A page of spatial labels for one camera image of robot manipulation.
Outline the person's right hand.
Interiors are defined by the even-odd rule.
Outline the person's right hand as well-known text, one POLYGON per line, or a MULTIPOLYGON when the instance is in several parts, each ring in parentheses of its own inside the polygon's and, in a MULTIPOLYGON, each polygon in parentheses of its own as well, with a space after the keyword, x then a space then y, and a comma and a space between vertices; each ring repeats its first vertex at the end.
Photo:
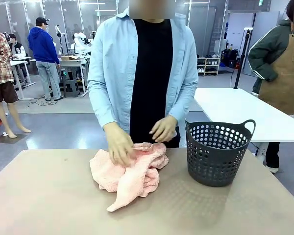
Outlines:
POLYGON ((134 145, 130 135, 120 128, 116 122, 104 125, 103 130, 112 163, 130 166, 134 145))

